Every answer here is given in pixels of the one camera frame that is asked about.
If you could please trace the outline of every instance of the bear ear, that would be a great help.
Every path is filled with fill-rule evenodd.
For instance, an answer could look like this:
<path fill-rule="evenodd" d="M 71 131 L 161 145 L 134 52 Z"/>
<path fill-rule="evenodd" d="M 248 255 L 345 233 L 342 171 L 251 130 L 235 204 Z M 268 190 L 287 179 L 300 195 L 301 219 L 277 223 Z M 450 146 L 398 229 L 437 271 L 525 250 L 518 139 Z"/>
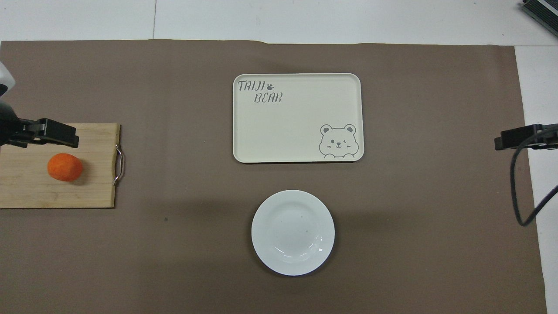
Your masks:
<path fill-rule="evenodd" d="M 331 131 L 332 127 L 329 124 L 324 124 L 321 126 L 321 134 Z"/>
<path fill-rule="evenodd" d="M 351 134 L 355 134 L 357 132 L 357 129 L 355 129 L 352 124 L 347 124 L 344 129 L 351 132 Z"/>

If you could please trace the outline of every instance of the brown paper mat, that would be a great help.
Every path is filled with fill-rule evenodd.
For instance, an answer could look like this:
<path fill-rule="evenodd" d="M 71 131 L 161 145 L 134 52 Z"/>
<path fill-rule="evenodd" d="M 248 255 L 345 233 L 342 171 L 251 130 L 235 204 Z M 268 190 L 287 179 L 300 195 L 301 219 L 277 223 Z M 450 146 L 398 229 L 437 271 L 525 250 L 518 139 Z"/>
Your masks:
<path fill-rule="evenodd" d="M 523 125 L 513 47 L 3 42 L 0 58 L 20 117 L 121 123 L 128 157 L 113 210 L 0 211 L 0 312 L 546 311 L 536 226 L 519 227 L 509 199 L 513 152 L 493 148 Z M 234 160 L 237 75 L 336 72 L 362 84 L 360 161 Z M 250 240 L 284 189 L 335 221 L 330 258 L 299 278 L 268 270 Z"/>

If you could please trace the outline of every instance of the bear face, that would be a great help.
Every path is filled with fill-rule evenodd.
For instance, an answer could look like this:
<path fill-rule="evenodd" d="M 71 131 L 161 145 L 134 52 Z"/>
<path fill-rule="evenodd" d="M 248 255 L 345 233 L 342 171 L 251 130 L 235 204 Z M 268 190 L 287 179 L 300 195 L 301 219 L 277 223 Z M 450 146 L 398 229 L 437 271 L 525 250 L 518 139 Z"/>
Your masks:
<path fill-rule="evenodd" d="M 327 157 L 345 157 L 354 154 L 358 151 L 358 143 L 354 134 L 357 132 L 354 125 L 347 124 L 345 127 L 333 128 L 330 125 L 323 125 L 321 127 L 321 143 L 320 152 Z"/>

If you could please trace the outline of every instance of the metal handle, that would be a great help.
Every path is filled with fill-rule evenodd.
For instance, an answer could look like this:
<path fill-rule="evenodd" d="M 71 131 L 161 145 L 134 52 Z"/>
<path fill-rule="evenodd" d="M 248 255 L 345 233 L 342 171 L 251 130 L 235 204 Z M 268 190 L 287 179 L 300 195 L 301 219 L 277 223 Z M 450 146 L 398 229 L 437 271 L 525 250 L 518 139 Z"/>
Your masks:
<path fill-rule="evenodd" d="M 116 147 L 116 152 L 118 154 L 117 157 L 120 156 L 120 172 L 116 175 L 116 177 L 112 181 L 112 185 L 117 187 L 118 182 L 120 182 L 120 179 L 122 179 L 122 177 L 124 176 L 124 153 L 122 152 L 122 149 L 120 149 L 120 144 L 116 144 L 115 147 Z"/>

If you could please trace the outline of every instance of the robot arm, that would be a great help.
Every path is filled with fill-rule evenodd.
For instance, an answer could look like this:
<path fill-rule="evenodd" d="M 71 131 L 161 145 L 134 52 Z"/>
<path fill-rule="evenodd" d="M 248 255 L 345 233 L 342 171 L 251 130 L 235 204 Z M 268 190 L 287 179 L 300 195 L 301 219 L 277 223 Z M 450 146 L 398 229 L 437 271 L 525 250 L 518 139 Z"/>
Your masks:
<path fill-rule="evenodd" d="M 8 69 L 0 63 L 0 97 L 10 90 L 16 81 Z M 77 148 L 79 137 L 75 128 L 51 119 L 20 119 L 12 107 L 0 100 L 0 146 L 10 144 L 26 148 L 27 144 L 57 144 Z"/>

